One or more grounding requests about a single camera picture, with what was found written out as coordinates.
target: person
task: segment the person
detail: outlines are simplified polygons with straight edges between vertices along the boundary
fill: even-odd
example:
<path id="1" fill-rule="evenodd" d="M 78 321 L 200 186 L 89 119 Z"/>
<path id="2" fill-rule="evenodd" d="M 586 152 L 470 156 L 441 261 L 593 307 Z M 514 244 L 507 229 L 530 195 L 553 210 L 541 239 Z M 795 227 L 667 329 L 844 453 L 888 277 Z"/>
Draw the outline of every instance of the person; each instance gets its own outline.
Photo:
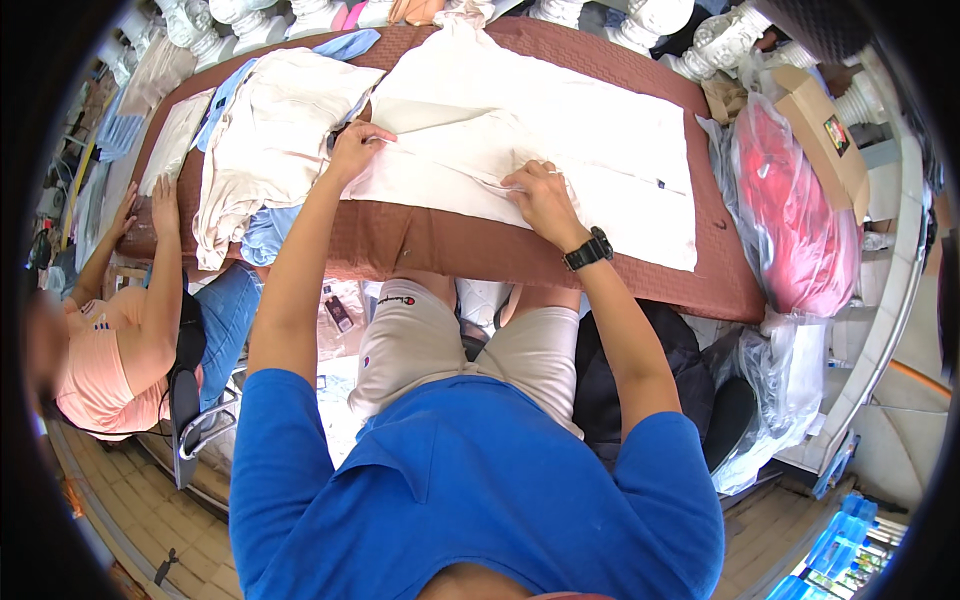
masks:
<path id="1" fill-rule="evenodd" d="M 136 222 L 130 215 L 136 187 L 130 184 L 70 296 L 61 303 L 38 292 L 27 313 L 26 371 L 41 407 L 111 442 L 169 419 L 166 375 L 177 358 L 184 302 L 177 182 L 165 176 L 153 196 L 156 254 L 149 286 L 97 299 L 113 248 Z M 195 370 L 201 410 L 213 406 L 227 385 L 262 287 L 252 267 L 234 262 L 193 296 L 206 338 Z"/>
<path id="2" fill-rule="evenodd" d="M 359 122 L 339 136 L 253 324 L 229 498 L 245 597 L 708 598 L 717 495 L 660 342 L 606 259 L 577 275 L 620 396 L 612 476 L 570 422 L 580 293 L 523 289 L 469 363 L 449 278 L 413 271 L 383 285 L 348 400 L 367 421 L 334 470 L 314 322 L 341 191 L 383 140 Z M 503 185 L 560 252 L 591 238 L 552 163 Z"/>

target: blue polo shirt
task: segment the blue polo shirt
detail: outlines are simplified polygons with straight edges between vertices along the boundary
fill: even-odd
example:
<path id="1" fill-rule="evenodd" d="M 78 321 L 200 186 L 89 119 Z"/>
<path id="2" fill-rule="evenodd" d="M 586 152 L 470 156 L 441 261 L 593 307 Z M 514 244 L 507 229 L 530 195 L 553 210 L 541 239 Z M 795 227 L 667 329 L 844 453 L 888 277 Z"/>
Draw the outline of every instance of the blue polo shirt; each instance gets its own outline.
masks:
<path id="1" fill-rule="evenodd" d="M 477 375 L 394 402 L 334 471 L 313 385 L 287 371 L 254 373 L 229 530 L 247 600 L 410 599 L 456 563 L 481 564 L 532 594 L 709 598 L 724 545 L 686 417 L 643 420 L 611 476 L 520 390 Z"/>

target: left hand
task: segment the left hand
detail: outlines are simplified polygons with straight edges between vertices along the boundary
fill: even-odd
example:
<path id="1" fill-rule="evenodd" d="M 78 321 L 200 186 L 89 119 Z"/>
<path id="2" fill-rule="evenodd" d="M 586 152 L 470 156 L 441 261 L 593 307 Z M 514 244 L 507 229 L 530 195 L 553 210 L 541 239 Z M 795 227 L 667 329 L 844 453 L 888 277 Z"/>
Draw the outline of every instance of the left hand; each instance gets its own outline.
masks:
<path id="1" fill-rule="evenodd" d="M 133 201 L 136 200 L 136 188 L 137 182 L 131 181 L 127 187 L 127 195 L 124 196 L 123 202 L 117 206 L 117 213 L 113 215 L 113 223 L 110 225 L 109 235 L 118 240 L 123 237 L 136 222 L 136 215 L 130 214 Z"/>
<path id="2" fill-rule="evenodd" d="M 383 140 L 396 142 L 392 133 L 364 121 L 350 123 L 333 145 L 330 166 L 326 172 L 335 177 L 341 185 L 347 185 L 370 164 L 373 155 L 386 145 Z"/>

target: red fabric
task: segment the red fabric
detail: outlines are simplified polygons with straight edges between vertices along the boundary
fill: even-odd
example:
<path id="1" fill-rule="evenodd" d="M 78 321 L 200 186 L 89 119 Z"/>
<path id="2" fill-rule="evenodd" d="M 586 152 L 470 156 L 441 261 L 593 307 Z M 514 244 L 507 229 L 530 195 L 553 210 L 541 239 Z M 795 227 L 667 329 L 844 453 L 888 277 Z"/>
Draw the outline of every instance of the red fabric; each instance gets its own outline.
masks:
<path id="1" fill-rule="evenodd" d="M 853 211 L 833 210 L 790 126 L 751 95 L 737 116 L 735 149 L 741 238 L 752 235 L 761 283 L 779 313 L 831 317 L 850 300 L 860 272 Z"/>

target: wristwatch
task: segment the wristwatch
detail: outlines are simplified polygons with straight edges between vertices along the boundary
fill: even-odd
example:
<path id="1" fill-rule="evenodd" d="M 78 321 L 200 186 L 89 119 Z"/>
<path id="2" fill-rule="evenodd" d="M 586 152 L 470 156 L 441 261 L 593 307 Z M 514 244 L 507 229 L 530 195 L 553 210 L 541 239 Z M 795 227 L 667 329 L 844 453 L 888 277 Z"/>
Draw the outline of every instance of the wristwatch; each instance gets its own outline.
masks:
<path id="1" fill-rule="evenodd" d="M 607 241 L 607 234 L 600 228 L 590 228 L 593 238 L 577 250 L 564 254 L 564 264 L 570 271 L 583 269 L 601 258 L 613 259 L 613 246 Z"/>

